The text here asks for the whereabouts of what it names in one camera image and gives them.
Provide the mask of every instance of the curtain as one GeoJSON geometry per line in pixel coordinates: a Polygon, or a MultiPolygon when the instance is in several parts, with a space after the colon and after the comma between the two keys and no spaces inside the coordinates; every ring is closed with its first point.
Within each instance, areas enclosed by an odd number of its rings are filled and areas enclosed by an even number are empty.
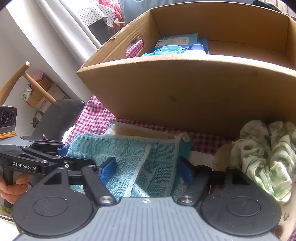
{"type": "Polygon", "coordinates": [[[36,1],[80,65],[83,65],[102,46],[63,0],[36,1]]]}

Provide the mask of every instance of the finger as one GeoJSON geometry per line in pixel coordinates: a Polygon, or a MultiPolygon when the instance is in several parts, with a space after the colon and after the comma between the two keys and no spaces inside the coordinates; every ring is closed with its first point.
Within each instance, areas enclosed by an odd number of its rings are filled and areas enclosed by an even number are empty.
{"type": "Polygon", "coordinates": [[[16,184],[18,184],[18,185],[26,184],[29,181],[29,179],[30,179],[29,175],[22,174],[17,178],[16,184]]]}
{"type": "Polygon", "coordinates": [[[5,183],[4,179],[3,179],[3,177],[1,176],[1,174],[0,174],[0,190],[2,190],[2,191],[7,190],[6,183],[5,183]]]}
{"type": "Polygon", "coordinates": [[[6,199],[9,203],[14,204],[15,201],[18,200],[22,196],[22,194],[20,194],[20,195],[10,195],[10,194],[7,194],[7,193],[2,192],[0,194],[0,196],[2,198],[6,199]]]}
{"type": "Polygon", "coordinates": [[[13,185],[8,185],[7,190],[3,192],[11,195],[19,195],[19,194],[25,193],[26,191],[28,191],[27,184],[22,184],[22,185],[13,184],[13,185]]]}

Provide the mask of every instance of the white wall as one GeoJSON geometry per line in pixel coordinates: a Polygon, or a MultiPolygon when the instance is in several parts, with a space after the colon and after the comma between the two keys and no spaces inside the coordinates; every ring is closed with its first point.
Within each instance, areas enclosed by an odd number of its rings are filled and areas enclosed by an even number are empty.
{"type": "Polygon", "coordinates": [[[5,10],[5,20],[10,24],[1,21],[2,29],[32,66],[45,72],[71,98],[88,101],[92,94],[76,75],[79,64],[38,3],[35,0],[13,0],[7,5],[8,14],[5,10]]]}
{"type": "MultiPolygon", "coordinates": [[[[5,37],[5,35],[0,34],[0,88],[14,74],[14,72],[24,64],[24,61],[25,59],[23,59],[18,51],[12,46],[11,42],[5,37]]],[[[33,122],[36,110],[22,99],[25,85],[26,79],[21,77],[4,103],[5,105],[17,108],[16,133],[19,136],[31,135],[34,130],[33,125],[30,124],[30,122],[33,122]]]]}

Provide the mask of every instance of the crumpled cloth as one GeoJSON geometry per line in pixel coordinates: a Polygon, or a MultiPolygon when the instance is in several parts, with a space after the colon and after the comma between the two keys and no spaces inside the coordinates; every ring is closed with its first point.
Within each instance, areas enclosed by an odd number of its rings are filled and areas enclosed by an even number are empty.
{"type": "Polygon", "coordinates": [[[292,175],[296,163],[296,127],[277,121],[268,128],[252,120],[233,142],[230,166],[245,173],[280,205],[291,198],[292,175]]]}

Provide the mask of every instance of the cardboard piece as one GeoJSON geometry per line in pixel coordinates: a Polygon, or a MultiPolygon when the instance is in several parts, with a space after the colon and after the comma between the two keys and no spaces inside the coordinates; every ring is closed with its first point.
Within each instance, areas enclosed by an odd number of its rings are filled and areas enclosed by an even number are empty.
{"type": "Polygon", "coordinates": [[[174,4],[129,23],[77,74],[116,117],[236,139],[250,120],[296,123],[296,71],[283,67],[296,68],[295,41],[295,22],[269,9],[174,4]],[[184,33],[207,38],[212,55],[124,59],[137,37],[142,55],[160,37],[184,33]]]}

